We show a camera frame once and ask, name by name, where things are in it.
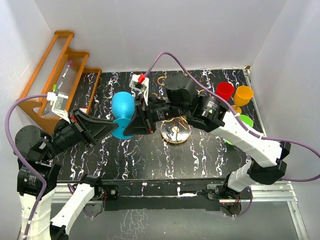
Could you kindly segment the blue wine glass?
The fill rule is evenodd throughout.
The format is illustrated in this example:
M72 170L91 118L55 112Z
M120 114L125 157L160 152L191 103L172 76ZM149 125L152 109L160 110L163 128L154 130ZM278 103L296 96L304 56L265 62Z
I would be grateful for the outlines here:
M126 91L117 92L112 97L111 111L115 117L113 122L118 124L118 128L112 132L112 135L120 140L131 138L132 135L125 136L124 131L136 111L134 97Z

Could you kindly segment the red wine glass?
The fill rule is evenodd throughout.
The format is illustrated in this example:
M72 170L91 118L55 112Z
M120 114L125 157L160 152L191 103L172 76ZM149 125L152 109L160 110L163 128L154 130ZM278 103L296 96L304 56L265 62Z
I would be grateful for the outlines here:
M228 101L234 93L234 86L229 82L220 82L216 86L216 94Z

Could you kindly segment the green wine glass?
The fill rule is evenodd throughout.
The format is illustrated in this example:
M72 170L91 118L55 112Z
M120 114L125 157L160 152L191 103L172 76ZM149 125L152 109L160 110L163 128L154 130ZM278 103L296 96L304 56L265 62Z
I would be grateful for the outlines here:
M239 116L239 118L241 119L241 121L244 123L244 124L246 124L247 126L249 126L249 127L253 127L253 125L254 125L254 122L253 122L253 120L250 118L250 117L248 117L248 116L246 116L246 115L243 115L243 114L239 114L238 115Z

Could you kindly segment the yellow wine glass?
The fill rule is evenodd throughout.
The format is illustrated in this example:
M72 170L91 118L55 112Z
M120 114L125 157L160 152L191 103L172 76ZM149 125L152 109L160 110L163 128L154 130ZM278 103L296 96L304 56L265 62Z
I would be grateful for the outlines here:
M232 108L235 110L237 114L242 114L241 107L247 105L252 97L254 96L254 91L245 85L239 86L234 94L234 105L232 105Z

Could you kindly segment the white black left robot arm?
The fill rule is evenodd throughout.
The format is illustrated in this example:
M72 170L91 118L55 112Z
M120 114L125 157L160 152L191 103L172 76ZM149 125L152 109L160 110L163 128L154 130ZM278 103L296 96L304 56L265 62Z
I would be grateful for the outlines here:
M69 239L70 230L86 204L105 192L100 177L86 174L60 212L51 218L61 169L51 160L79 143L92 147L117 128L112 120L92 117L76 109L67 119L57 122L53 134L34 125L18 131L14 153L20 161L17 191L22 207L21 240Z

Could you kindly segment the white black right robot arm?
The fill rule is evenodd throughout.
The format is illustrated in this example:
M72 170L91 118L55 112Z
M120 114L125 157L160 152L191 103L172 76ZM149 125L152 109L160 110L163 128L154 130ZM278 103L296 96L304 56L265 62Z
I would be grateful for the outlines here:
M135 98L135 113L123 134L153 134L159 121L186 117L187 123L197 129L232 142L251 157L251 161L227 175L223 184L207 187L210 199L239 200L241 192L254 184L272 185L286 172L283 159L290 153L291 145L285 142L263 140L244 129L227 104L212 95L200 95L196 83L182 73L165 80L166 98L149 97L149 80L143 74L133 74L131 89L141 92Z

